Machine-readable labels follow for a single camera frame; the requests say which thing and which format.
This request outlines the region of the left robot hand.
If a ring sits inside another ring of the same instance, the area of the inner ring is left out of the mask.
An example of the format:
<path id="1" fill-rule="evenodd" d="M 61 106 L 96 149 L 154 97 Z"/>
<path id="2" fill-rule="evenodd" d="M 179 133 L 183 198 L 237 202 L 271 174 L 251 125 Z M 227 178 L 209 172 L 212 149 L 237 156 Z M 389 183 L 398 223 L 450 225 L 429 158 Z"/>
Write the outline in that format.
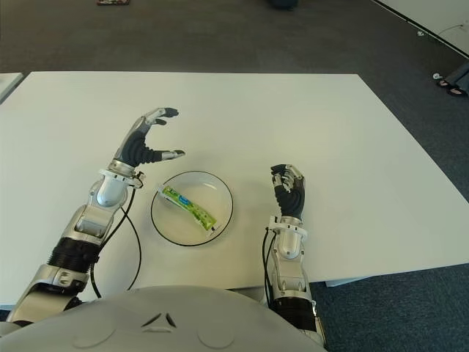
<path id="1" fill-rule="evenodd" d="M 179 115 L 174 108 L 157 108 L 139 117 L 118 147 L 108 169 L 130 177 L 141 164 L 174 160 L 185 155 L 183 150 L 154 150 L 147 146 L 146 137 L 153 125 L 165 125 L 165 118 Z"/>

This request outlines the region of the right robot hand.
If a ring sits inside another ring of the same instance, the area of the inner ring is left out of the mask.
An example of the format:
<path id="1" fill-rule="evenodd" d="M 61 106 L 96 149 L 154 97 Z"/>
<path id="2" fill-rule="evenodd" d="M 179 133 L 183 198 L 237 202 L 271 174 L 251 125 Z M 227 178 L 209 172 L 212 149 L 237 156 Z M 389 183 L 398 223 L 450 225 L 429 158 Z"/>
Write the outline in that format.
<path id="1" fill-rule="evenodd" d="M 281 215 L 301 220 L 306 199 L 305 177 L 291 164 L 278 164 L 270 171 Z"/>

